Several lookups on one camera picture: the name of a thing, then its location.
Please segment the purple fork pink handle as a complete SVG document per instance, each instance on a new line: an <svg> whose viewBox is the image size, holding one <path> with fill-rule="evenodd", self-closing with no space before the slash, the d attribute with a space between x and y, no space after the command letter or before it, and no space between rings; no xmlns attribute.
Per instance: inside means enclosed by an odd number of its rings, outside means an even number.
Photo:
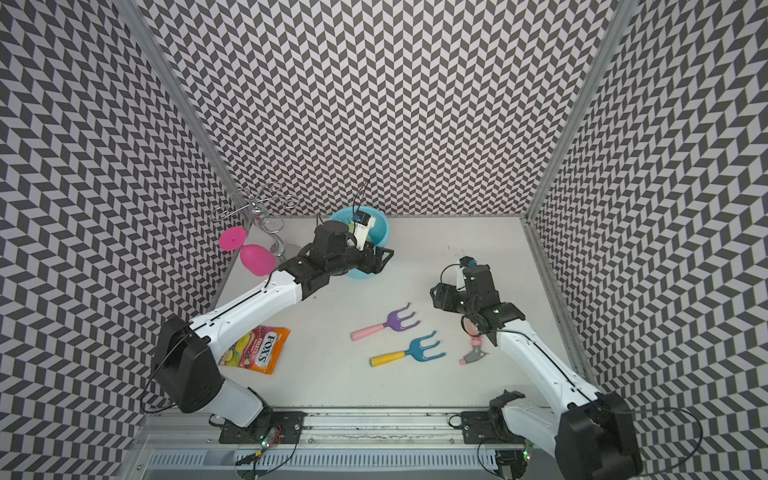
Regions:
<svg viewBox="0 0 768 480"><path fill-rule="evenodd" d="M415 328L420 324L420 321L407 323L408 320L412 319L415 316L415 311L411 311L409 314L405 316L400 316L401 313L403 313L406 310L409 310L410 306L411 306L411 303L407 303L405 307L391 311L387 315L387 318L383 323L375 324L375 325L352 332L350 334L350 339L352 341L360 341L378 332L381 332L385 329L390 329L395 332L404 332L412 328Z"/></svg>

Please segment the teal fork yellow handle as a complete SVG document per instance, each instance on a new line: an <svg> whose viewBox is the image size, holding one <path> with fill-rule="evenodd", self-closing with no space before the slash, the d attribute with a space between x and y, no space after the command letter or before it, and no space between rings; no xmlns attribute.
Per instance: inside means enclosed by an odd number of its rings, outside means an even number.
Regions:
<svg viewBox="0 0 768 480"><path fill-rule="evenodd" d="M445 353L437 353L434 355L428 355L428 352L440 345L440 341L437 340L432 344L425 344L426 340L433 339L437 331L433 331L429 335L424 335L413 339L408 348L402 351L391 352L387 354L378 355L369 359L369 365L372 368L380 367L406 357L411 357L417 362L429 362L434 361L446 356Z"/></svg>

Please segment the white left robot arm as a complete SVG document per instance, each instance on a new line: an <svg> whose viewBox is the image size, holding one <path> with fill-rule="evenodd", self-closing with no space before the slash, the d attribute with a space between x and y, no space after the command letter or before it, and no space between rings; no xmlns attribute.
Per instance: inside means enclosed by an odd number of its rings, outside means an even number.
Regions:
<svg viewBox="0 0 768 480"><path fill-rule="evenodd" d="M166 320L150 378L184 413L202 411L237 427L252 426L265 402L222 375L219 361L226 351L263 322L327 286L332 277L351 270L379 274L393 256L392 249L369 242L360 224L353 233L340 221L317 226L313 241L260 285L191 321Z"/></svg>

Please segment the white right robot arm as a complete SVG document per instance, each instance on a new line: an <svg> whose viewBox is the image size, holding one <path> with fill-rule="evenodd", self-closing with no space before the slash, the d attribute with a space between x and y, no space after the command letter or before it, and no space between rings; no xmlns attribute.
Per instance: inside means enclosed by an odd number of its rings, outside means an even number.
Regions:
<svg viewBox="0 0 768 480"><path fill-rule="evenodd" d="M504 302L489 266L472 257L458 262L456 284L439 282L435 308L461 315L475 333L511 357L546 401L539 407L519 392L504 393L490 408L495 436L522 437L549 454L566 479L631 479L642 470L627 402L603 393L562 361L522 311Z"/></svg>

